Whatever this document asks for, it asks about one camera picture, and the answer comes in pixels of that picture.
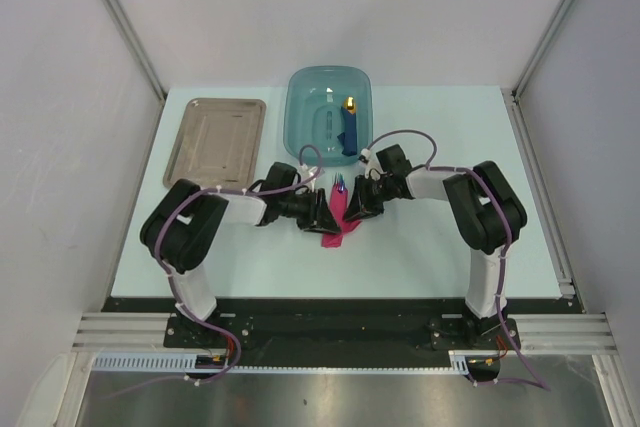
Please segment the pink paper napkin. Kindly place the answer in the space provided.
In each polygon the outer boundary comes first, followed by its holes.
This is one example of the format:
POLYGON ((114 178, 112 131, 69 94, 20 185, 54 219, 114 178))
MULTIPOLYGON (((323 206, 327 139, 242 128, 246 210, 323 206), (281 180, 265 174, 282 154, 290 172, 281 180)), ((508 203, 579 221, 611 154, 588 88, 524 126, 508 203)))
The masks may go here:
POLYGON ((329 209, 340 227, 341 232, 338 234, 324 234, 321 240, 321 246, 323 248, 339 248, 342 245, 344 237, 359 227, 361 223, 360 220, 345 221, 343 219, 347 210, 348 200, 349 192, 346 187, 338 187, 336 185, 332 187, 329 209))

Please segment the iridescent fork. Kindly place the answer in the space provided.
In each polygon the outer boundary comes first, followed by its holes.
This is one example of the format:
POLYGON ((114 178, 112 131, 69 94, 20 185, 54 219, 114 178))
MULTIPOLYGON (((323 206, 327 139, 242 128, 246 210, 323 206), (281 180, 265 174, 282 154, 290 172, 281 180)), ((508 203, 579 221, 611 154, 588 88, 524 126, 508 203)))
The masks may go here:
POLYGON ((334 175, 332 189, 339 193, 343 191, 343 177, 340 173, 334 175))

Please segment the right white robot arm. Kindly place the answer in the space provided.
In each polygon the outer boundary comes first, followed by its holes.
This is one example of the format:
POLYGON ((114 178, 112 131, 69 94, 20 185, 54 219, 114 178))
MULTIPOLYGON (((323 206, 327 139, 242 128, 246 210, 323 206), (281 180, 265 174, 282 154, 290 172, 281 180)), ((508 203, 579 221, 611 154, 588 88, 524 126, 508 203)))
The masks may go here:
POLYGON ((471 169, 414 166, 397 144, 376 153, 363 150, 365 172, 355 179, 346 222, 381 215, 391 200, 432 199, 448 203, 458 232, 470 249, 469 285, 461 335, 484 348, 506 326, 506 264, 512 244, 527 225, 526 210, 493 161, 471 169))

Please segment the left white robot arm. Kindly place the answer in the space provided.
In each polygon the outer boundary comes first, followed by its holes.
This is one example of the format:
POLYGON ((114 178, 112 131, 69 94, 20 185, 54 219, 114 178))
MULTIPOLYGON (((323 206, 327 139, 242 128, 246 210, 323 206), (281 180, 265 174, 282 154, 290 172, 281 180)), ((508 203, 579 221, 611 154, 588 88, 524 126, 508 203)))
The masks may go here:
POLYGON ((217 300, 202 268, 221 225, 264 227, 284 217, 305 232, 342 232, 325 190, 312 187, 318 175, 317 168, 276 162, 264 179, 241 191, 203 189, 180 179, 144 222, 140 242, 167 275, 178 311, 189 318, 185 332, 197 345, 210 346, 221 334, 220 321, 211 316, 217 300))

